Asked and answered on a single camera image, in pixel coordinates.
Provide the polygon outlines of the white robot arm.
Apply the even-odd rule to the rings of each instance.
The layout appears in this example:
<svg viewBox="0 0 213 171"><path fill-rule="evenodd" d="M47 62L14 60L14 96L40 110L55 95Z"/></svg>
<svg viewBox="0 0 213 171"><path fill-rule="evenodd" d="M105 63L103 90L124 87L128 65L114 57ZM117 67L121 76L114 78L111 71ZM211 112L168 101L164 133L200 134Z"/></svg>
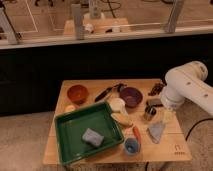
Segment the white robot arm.
<svg viewBox="0 0 213 171"><path fill-rule="evenodd" d="M189 99L213 116L213 87L205 83L207 76L208 69L200 61L170 69L165 74L166 86L160 95L163 106L177 110Z"/></svg>

